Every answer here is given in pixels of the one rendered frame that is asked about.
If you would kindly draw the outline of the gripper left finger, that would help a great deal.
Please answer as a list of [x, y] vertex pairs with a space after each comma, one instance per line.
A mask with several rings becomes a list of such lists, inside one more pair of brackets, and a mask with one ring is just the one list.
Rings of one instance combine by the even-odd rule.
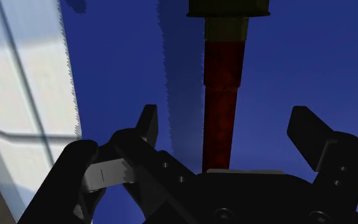
[[157, 107], [148, 104], [133, 129], [104, 145], [69, 143], [18, 224], [91, 224], [106, 188], [123, 184], [144, 224], [198, 224], [186, 182], [194, 174], [166, 151], [156, 151]]

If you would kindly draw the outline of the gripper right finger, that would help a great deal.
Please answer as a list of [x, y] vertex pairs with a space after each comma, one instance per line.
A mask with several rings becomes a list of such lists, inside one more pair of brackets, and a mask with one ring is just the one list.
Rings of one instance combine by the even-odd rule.
[[334, 131], [306, 106], [294, 106], [287, 136], [317, 173], [310, 224], [358, 224], [358, 137]]

